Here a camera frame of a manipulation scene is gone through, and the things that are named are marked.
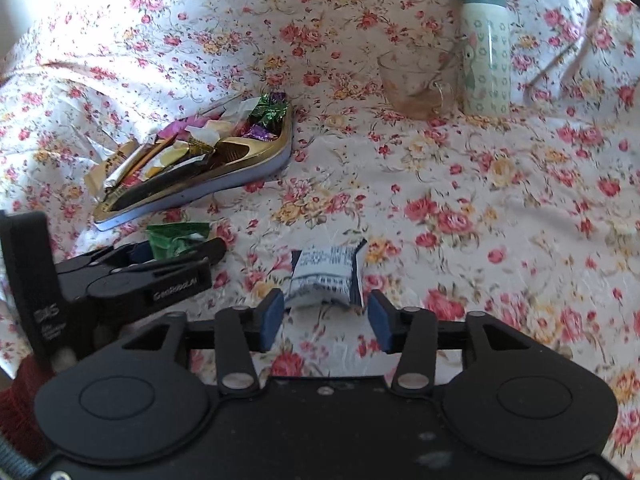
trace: floral tablecloth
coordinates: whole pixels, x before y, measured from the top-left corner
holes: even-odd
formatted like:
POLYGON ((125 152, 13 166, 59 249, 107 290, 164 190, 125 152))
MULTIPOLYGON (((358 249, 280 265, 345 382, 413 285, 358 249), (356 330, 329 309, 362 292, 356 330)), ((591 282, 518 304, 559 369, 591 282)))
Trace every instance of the floral tablecloth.
MULTIPOLYGON (((482 308, 604 378, 605 455, 640 478, 640 11, 628 0, 508 0, 510 120, 412 122, 376 56, 450 44, 453 0, 64 0, 0 62, 0 205, 40 209, 56 258, 206 220, 230 251, 206 319, 286 288, 290 251, 369 240, 366 292, 440 319, 482 308), (232 91, 285 89, 294 151, 273 179, 98 232, 83 175, 117 144, 232 91)), ((6 289, 6 278, 3 278, 6 289)), ((2 304, 2 367, 28 351, 2 304)), ((366 316, 286 317, 263 375, 391 374, 366 316)), ((440 380, 459 358, 443 354, 440 380)), ((211 352, 194 371, 215 377, 211 352)))

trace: screw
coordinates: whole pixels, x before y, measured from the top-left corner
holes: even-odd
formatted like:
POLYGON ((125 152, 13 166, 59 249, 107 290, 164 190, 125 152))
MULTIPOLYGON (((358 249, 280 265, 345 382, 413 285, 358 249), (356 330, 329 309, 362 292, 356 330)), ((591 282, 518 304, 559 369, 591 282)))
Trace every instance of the screw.
POLYGON ((429 384, 429 378, 422 374, 408 373, 398 377, 398 385, 406 390, 420 390, 429 384))
POLYGON ((64 471, 54 471, 51 473, 49 477, 50 480, 71 480, 71 476, 69 476, 64 471))
POLYGON ((233 372, 222 378, 222 384, 230 390, 245 390, 254 384, 254 378, 244 372, 233 372))

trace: glass cup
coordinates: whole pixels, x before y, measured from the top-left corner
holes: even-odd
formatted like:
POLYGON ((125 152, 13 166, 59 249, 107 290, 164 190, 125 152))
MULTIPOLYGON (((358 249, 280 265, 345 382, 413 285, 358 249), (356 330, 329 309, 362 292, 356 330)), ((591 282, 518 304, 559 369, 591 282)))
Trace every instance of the glass cup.
POLYGON ((385 96, 409 119, 428 120, 450 113, 456 103, 455 48, 393 50, 378 58, 385 96))

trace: white candy wrapper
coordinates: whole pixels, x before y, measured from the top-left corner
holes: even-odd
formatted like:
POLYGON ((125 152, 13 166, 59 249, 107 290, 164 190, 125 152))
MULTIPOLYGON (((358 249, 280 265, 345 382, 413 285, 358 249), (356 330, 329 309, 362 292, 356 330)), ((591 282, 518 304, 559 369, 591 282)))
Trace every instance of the white candy wrapper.
POLYGON ((312 247, 291 252, 293 275, 287 308, 337 303, 362 307, 362 266, 367 241, 357 247, 312 247))

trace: thermos bottle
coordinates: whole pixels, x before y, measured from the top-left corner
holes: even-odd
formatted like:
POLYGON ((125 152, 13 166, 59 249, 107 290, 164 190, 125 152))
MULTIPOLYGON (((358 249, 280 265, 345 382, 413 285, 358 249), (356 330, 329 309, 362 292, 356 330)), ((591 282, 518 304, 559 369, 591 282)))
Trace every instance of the thermos bottle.
POLYGON ((462 0, 464 111, 508 115, 511 97, 510 16, 506 0, 462 0))

